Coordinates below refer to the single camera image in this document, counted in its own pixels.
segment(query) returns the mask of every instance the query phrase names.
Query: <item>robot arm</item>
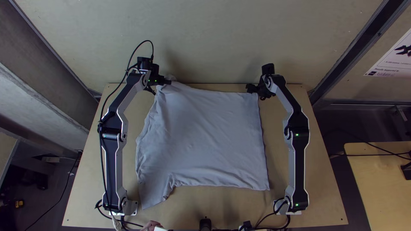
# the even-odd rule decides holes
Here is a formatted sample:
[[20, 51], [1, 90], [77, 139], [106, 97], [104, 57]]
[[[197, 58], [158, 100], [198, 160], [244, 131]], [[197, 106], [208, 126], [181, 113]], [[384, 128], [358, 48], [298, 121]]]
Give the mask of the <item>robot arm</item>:
[[164, 84], [171, 84], [171, 81], [158, 74], [158, 65], [152, 63], [152, 59], [138, 57], [137, 66], [128, 74], [125, 87], [109, 106], [98, 125], [106, 162], [107, 191], [103, 195], [102, 204], [103, 208], [113, 215], [136, 215], [138, 206], [137, 201], [128, 200], [127, 191], [122, 185], [122, 150], [127, 143], [128, 131], [124, 111], [137, 92], [146, 90], [154, 94], [150, 86]]
[[248, 93], [258, 93], [261, 100], [277, 96], [287, 111], [283, 120], [284, 139], [289, 149], [289, 184], [282, 199], [274, 201], [278, 215], [301, 214], [308, 207], [308, 194], [305, 190], [305, 148], [310, 139], [308, 118], [301, 106], [286, 87], [283, 76], [274, 74], [274, 64], [262, 67], [258, 86], [247, 84]]

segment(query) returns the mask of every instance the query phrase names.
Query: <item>paper sign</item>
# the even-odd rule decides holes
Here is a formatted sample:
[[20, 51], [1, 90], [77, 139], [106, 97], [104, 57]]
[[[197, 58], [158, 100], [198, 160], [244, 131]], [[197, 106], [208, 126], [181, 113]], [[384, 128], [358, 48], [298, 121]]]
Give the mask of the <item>paper sign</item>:
[[364, 75], [411, 77], [411, 29]]

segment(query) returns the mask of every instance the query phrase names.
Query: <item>wooden table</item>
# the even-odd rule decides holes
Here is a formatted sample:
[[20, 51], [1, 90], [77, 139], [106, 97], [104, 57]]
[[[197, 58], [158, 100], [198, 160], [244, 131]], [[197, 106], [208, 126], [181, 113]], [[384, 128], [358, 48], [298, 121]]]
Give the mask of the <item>wooden table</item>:
[[[246, 91], [245, 84], [189, 85], [222, 92]], [[104, 191], [97, 121], [102, 102], [115, 87], [116, 84], [108, 84], [104, 89], [71, 190], [63, 220], [65, 226], [112, 228], [111, 221], [102, 217], [94, 206], [102, 198]], [[308, 116], [311, 131], [310, 144], [306, 149], [306, 189], [310, 205], [303, 211], [303, 215], [292, 216], [290, 227], [347, 224], [341, 196], [307, 92], [300, 85], [288, 87]], [[108, 100], [107, 106], [113, 99], [114, 97], [111, 97]], [[123, 185], [132, 200], [139, 199], [135, 172], [135, 139], [144, 126], [144, 119], [153, 100], [151, 93], [139, 92], [125, 111], [129, 127], [128, 143], [123, 149]], [[146, 210], [139, 208], [137, 216], [129, 216], [126, 220], [139, 224], [157, 220], [167, 229], [198, 229], [199, 220], [207, 216], [212, 220], [214, 228], [235, 229], [248, 220], [254, 225], [258, 219], [272, 213], [273, 199], [284, 196], [288, 184], [288, 148], [284, 142], [282, 127], [286, 112], [276, 97], [259, 101], [259, 107], [270, 191], [234, 187], [177, 187], [166, 201]], [[262, 225], [279, 227], [285, 221], [285, 216], [271, 216]]]
[[16, 151], [17, 139], [0, 132], [0, 186], [6, 176], [13, 154]]
[[[394, 153], [408, 152], [411, 142], [372, 143]], [[347, 155], [387, 154], [366, 143], [347, 143]], [[409, 230], [411, 181], [401, 165], [410, 161], [396, 156], [348, 157], [373, 231]]]

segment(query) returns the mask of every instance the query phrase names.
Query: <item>gray t-shirt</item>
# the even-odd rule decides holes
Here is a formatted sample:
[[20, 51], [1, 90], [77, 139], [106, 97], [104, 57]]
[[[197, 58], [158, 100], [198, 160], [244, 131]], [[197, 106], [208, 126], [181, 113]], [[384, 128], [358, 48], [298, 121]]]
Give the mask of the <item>gray t-shirt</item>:
[[257, 94], [157, 86], [136, 142], [143, 209], [178, 186], [269, 190]]

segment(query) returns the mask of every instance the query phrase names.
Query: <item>human hand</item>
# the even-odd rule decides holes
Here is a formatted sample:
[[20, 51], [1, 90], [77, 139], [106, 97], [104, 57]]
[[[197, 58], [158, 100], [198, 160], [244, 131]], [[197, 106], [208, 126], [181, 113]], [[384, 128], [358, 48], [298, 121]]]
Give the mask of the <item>human hand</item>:
[[154, 231], [156, 226], [161, 226], [161, 224], [157, 221], [149, 221], [145, 226], [141, 228], [141, 231]]

